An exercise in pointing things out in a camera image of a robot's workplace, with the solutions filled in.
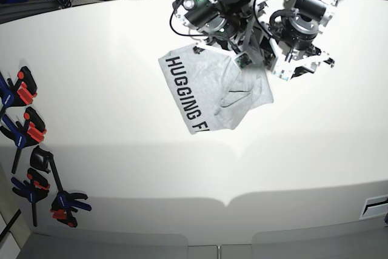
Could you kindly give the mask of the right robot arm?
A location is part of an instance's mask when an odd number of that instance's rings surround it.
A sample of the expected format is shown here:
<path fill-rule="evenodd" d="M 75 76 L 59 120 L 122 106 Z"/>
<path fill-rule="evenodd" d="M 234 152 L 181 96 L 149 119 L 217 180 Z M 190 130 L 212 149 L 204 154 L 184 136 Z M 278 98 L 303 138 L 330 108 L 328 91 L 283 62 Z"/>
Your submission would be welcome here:
<path fill-rule="evenodd" d="M 252 35 L 252 14 L 245 7 L 251 0 L 175 0 L 172 16 L 194 31 L 199 41 L 193 53 L 210 49 L 231 53 L 240 68 L 254 63 L 247 51 Z"/>

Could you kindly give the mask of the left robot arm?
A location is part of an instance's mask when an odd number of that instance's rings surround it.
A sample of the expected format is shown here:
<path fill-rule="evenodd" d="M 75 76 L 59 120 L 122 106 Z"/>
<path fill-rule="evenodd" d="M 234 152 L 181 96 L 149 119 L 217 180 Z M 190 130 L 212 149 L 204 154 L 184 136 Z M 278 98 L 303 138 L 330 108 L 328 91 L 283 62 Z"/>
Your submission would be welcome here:
<path fill-rule="evenodd" d="M 313 42 L 333 18 L 337 5 L 338 0 L 290 0 L 290 5 L 273 12 L 268 22 L 258 23 L 264 64 L 273 75 L 289 81 L 315 73 L 322 63 L 335 65 Z"/>

